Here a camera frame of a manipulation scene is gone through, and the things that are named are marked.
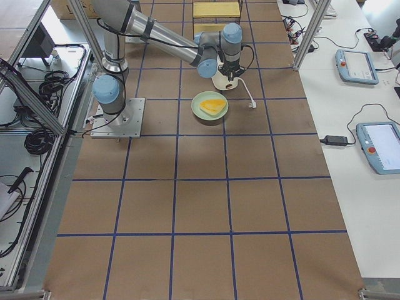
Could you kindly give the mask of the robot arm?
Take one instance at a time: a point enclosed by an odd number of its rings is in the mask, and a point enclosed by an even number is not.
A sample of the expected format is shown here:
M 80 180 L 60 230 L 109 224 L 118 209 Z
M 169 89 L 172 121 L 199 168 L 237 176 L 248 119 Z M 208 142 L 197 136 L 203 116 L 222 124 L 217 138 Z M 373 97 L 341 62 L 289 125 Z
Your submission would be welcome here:
M 134 36 L 186 61 L 218 90 L 233 89 L 245 72 L 240 66 L 242 29 L 229 23 L 220 31 L 200 32 L 190 41 L 135 8 L 133 1 L 93 1 L 97 15 L 112 33 Z

